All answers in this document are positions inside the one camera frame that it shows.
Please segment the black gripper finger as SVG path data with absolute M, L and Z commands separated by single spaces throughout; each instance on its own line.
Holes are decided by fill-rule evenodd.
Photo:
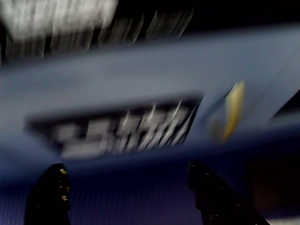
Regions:
M 69 225 L 70 182 L 63 163 L 51 165 L 31 189 L 25 207 L 25 225 Z
M 224 179 L 204 163 L 187 167 L 188 188 L 195 194 L 195 207 L 203 225 L 269 225 Z

